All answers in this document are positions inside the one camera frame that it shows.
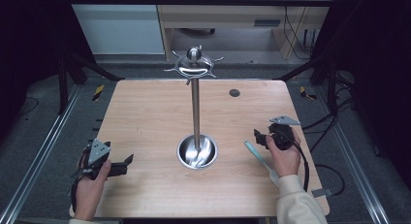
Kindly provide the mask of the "white cabinet panel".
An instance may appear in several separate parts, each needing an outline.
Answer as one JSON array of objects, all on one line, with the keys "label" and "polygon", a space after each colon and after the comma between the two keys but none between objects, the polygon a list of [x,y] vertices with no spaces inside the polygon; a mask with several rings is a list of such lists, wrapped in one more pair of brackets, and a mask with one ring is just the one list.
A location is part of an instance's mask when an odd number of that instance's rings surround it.
[{"label": "white cabinet panel", "polygon": [[163,54],[155,5],[72,5],[95,55]]}]

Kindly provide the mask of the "light wooden desk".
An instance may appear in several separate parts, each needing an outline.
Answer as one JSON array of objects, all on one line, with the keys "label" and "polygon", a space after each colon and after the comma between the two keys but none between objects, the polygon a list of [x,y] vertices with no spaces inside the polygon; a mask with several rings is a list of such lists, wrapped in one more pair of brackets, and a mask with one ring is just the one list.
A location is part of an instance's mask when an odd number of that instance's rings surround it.
[{"label": "light wooden desk", "polygon": [[305,30],[321,29],[327,7],[281,6],[190,6],[159,5],[161,25],[165,29],[189,28],[268,28],[272,31],[284,59],[302,42]]}]

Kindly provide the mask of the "black metal frame stand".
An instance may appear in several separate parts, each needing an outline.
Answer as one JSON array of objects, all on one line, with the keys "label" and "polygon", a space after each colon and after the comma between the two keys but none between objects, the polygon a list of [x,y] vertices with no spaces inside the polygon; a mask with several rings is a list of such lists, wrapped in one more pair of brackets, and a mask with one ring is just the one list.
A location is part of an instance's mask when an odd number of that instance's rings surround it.
[{"label": "black metal frame stand", "polygon": [[314,72],[310,77],[310,82],[312,85],[319,85],[324,80],[328,80],[327,87],[327,107],[333,116],[337,116],[337,104],[336,104],[336,72],[337,66],[336,61],[333,56],[329,53],[321,53],[309,59],[307,62],[299,66],[297,69],[280,76],[279,78],[274,78],[274,80],[288,81],[307,71],[308,69],[313,69]]},{"label": "black metal frame stand", "polygon": [[68,79],[70,76],[75,84],[84,84],[87,81],[87,76],[83,68],[88,68],[93,72],[101,75],[111,81],[120,81],[122,77],[118,77],[103,68],[99,67],[96,62],[87,60],[78,54],[69,53],[64,55],[58,64],[58,82],[59,82],[59,97],[60,107],[59,114],[62,114],[68,108]]}]

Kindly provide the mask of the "aluminium floor rail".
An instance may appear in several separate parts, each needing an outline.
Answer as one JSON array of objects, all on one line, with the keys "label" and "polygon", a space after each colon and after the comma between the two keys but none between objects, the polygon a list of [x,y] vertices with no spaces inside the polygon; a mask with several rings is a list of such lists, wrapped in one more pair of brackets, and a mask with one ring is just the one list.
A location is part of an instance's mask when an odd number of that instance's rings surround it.
[{"label": "aluminium floor rail", "polygon": [[49,154],[54,148],[61,131],[75,106],[79,93],[81,92],[80,85],[74,85],[73,90],[69,96],[67,107],[59,114],[50,130],[47,137],[44,139],[40,149],[34,157],[30,167],[26,171],[21,183],[19,184],[14,196],[8,202],[5,209],[0,213],[0,224],[14,224],[16,218],[21,211],[28,195],[30,194],[39,174],[41,173]]},{"label": "aluminium floor rail", "polygon": [[350,173],[350,178],[355,184],[356,191],[361,197],[361,201],[358,205],[355,205],[353,202],[350,202],[349,205],[356,209],[359,209],[360,206],[364,206],[371,218],[371,224],[391,224],[391,221],[378,199],[360,160],[355,155],[342,127],[338,123],[340,120],[338,114],[348,103],[352,102],[351,96],[345,88],[337,88],[335,92],[331,92],[327,91],[322,86],[315,86],[314,90],[318,94],[319,101],[326,113],[332,113],[333,137],[336,140],[336,145],[339,147],[345,167]]}]

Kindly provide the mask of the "black horizontal frame bar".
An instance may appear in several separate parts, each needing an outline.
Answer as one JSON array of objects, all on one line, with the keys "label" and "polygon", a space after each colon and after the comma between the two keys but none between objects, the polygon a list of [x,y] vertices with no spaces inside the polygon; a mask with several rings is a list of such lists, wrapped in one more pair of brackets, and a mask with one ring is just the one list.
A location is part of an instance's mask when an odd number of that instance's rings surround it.
[{"label": "black horizontal frame bar", "polygon": [[67,0],[71,4],[95,5],[190,5],[190,6],[288,6],[330,7],[335,0]]}]

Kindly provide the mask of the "person's right hand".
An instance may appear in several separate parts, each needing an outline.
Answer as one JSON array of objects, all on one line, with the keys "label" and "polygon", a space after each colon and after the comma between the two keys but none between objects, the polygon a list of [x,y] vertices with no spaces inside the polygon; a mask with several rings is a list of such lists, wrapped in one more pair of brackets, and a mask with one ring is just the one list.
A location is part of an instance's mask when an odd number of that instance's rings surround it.
[{"label": "person's right hand", "polygon": [[287,150],[279,149],[271,136],[266,136],[272,158],[272,166],[279,177],[296,175],[300,167],[300,152],[295,146]]}]

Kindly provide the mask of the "yellow black floor tape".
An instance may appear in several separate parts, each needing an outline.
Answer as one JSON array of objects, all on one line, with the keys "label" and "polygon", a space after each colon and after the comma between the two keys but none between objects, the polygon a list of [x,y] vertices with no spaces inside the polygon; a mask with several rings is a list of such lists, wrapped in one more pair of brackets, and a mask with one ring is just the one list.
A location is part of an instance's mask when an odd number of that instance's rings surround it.
[{"label": "yellow black floor tape", "polygon": [[303,86],[300,87],[300,96],[310,100],[317,100],[317,96],[308,94]]},{"label": "yellow black floor tape", "polygon": [[101,96],[101,94],[104,90],[104,87],[105,86],[103,84],[100,84],[100,85],[97,86],[97,88],[95,90],[95,93],[93,95],[92,101],[98,101],[99,100],[99,98],[100,98],[100,96]]}]

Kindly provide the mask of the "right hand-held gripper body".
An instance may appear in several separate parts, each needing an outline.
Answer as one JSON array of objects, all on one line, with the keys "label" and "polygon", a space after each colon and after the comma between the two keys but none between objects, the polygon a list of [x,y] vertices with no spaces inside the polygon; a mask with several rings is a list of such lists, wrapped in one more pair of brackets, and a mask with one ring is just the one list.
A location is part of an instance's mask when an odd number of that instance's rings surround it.
[{"label": "right hand-held gripper body", "polygon": [[276,146],[280,150],[289,149],[295,141],[291,126],[300,125],[300,122],[287,115],[272,117],[269,121],[271,122],[269,132]]}]

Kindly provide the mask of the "person's left hand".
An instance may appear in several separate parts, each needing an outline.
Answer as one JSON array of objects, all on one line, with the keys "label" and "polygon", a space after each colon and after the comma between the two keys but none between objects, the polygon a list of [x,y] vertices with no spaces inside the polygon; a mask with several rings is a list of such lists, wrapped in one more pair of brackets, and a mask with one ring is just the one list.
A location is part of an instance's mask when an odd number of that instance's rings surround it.
[{"label": "person's left hand", "polygon": [[111,160],[107,160],[95,179],[85,177],[79,181],[76,191],[75,219],[93,221],[110,170]]}]

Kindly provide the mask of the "teal spatula with white handle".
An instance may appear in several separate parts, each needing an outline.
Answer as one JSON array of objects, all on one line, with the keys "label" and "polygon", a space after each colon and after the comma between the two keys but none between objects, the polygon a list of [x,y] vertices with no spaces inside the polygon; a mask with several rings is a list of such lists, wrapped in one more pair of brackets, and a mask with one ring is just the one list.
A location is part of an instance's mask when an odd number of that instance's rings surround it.
[{"label": "teal spatula with white handle", "polygon": [[261,164],[268,170],[270,180],[275,184],[278,185],[279,177],[275,170],[273,170],[270,165],[264,160],[262,155],[259,151],[252,145],[249,141],[244,141],[244,145],[248,148],[248,150],[261,162]]}]

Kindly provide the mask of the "stainless steel utensil rack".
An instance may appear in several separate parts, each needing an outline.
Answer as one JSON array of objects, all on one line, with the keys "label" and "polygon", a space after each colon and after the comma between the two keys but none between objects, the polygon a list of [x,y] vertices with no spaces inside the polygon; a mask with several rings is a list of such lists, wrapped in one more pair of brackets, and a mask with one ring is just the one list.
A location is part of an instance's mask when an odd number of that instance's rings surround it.
[{"label": "stainless steel utensil rack", "polygon": [[191,86],[193,134],[183,138],[176,149],[179,162],[191,170],[202,170],[214,163],[217,158],[217,143],[215,140],[201,133],[201,110],[200,110],[200,78],[210,76],[216,78],[212,73],[214,64],[223,60],[223,57],[212,59],[202,53],[202,47],[190,47],[184,55],[177,57],[174,66],[167,72],[174,71],[186,78],[186,84]]}]

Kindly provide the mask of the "dark curtain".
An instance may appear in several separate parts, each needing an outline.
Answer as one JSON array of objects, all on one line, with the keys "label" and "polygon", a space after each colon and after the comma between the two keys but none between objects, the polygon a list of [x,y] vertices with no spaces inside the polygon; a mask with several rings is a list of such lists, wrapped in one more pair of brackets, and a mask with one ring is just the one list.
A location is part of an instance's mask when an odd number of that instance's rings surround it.
[{"label": "dark curtain", "polygon": [[314,54],[336,39],[332,58],[355,77],[364,124],[411,189],[411,0],[338,1],[346,4],[329,9]]},{"label": "dark curtain", "polygon": [[62,57],[95,58],[67,0],[0,0],[0,140],[33,83],[58,73]]}]

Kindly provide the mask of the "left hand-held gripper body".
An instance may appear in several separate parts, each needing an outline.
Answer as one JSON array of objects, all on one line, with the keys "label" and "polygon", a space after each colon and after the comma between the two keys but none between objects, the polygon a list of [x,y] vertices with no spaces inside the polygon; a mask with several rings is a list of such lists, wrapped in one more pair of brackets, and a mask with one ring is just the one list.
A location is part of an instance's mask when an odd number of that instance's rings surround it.
[{"label": "left hand-held gripper body", "polygon": [[79,160],[79,173],[95,179],[111,152],[110,142],[100,142],[95,139],[83,151]]}]

